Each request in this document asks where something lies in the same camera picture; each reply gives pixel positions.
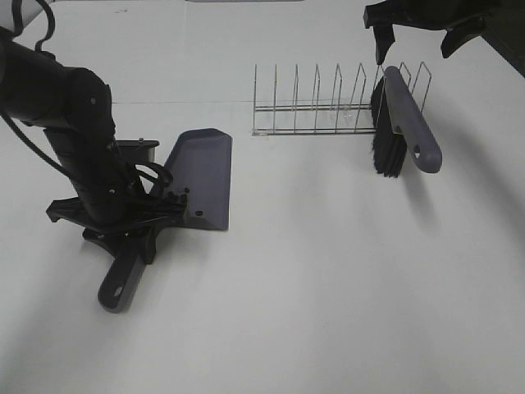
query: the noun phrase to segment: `white surface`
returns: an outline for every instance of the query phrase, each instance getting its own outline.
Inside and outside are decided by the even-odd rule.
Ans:
[[[107,314],[111,259],[44,214],[71,187],[0,126],[2,394],[523,393],[517,72],[481,40],[444,61],[441,33],[396,29],[389,59],[434,74],[437,176],[375,175],[370,136],[250,136],[255,62],[373,64],[364,3],[53,6],[48,48],[111,84],[120,137],[159,139],[162,162],[182,131],[233,135],[231,229],[163,233],[129,312]]]

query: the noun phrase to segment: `brush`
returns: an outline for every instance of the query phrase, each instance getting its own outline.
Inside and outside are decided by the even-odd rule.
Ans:
[[[441,149],[398,68],[390,66],[385,70],[372,92],[371,108],[376,128],[372,150],[377,173],[398,177],[407,153],[421,171],[439,172]]]

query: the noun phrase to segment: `brush handle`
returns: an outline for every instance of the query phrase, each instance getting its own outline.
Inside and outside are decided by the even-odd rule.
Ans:
[[[403,76],[394,66],[385,70],[385,94],[392,130],[403,135],[416,166],[423,172],[439,172],[443,162],[441,149]]]

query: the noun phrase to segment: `wire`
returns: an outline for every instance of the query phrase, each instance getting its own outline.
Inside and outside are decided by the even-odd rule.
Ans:
[[[22,0],[12,0],[11,14],[13,15],[13,23],[15,24],[15,31],[13,37],[18,37],[24,31],[24,21],[22,19]]]
[[[45,0],[35,1],[42,7],[44,12],[46,13],[46,16],[48,17],[48,32],[43,37],[43,39],[39,40],[34,46],[34,50],[36,52],[42,52],[42,44],[52,38],[53,34],[55,33],[55,27],[57,24],[55,21],[55,16],[53,15],[53,10],[49,6],[49,4],[47,4]]]
[[[71,175],[64,167],[62,167],[60,164],[55,162],[52,158],[50,158],[42,149],[40,149],[38,146],[36,146],[33,141],[31,141],[27,136],[24,134],[24,132],[16,125],[16,123],[11,119],[7,113],[0,108],[0,117],[7,123],[7,125],[13,130],[15,135],[21,139],[21,141],[33,152],[36,153],[36,155],[44,160],[47,164],[49,164],[51,167],[53,167],[55,170],[59,171],[62,175],[68,177],[71,181],[79,184],[80,186],[83,186],[84,188],[88,189],[88,187],[78,179],[76,179],[73,175]]]
[[[52,38],[55,34],[55,28],[57,26],[53,10],[46,2],[46,0],[35,0],[46,13],[48,18],[48,31],[46,35],[39,40],[34,46],[36,52],[42,52],[42,44]],[[15,25],[14,32],[11,35],[13,38],[18,37],[24,31],[24,19],[22,18],[22,0],[12,0],[11,2],[11,14],[13,16],[13,23]]]

